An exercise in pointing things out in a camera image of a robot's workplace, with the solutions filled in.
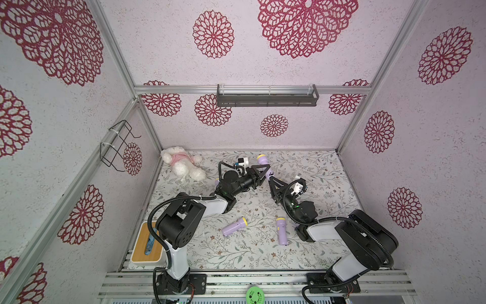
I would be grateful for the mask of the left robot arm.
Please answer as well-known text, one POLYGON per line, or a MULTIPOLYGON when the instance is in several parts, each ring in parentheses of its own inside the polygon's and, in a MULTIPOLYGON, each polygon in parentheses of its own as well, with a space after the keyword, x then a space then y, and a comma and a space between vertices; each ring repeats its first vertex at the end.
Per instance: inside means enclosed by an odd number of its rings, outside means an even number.
POLYGON ((191 196, 182 192, 152 209, 147 228, 167 255, 167 266, 155 267, 153 271, 153 292, 157 301, 160 295, 205 293, 207 275, 191 274, 187 244, 203 218, 229 213, 237 202, 236 196, 261 186, 270 168, 270 165, 253 165, 243 169, 220 162, 214 193, 191 196))

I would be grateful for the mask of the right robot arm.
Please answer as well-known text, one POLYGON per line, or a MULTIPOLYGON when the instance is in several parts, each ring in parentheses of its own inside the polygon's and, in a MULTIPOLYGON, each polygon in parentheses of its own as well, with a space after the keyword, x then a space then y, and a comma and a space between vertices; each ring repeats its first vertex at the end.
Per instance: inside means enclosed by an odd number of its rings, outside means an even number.
POLYGON ((296 178, 287 184, 276 177, 269 180, 272 199, 281 205, 295 224, 299 239, 318 243, 335 239, 343 241, 348 254, 335 261, 325 272, 307 276, 302 297, 308 293, 345 293, 359 291, 358 279, 370 271, 392 267, 392 253, 398 248, 396 237, 363 210, 355 209, 348 216, 319 218, 312 201, 298 201, 306 192, 306 181, 296 178))

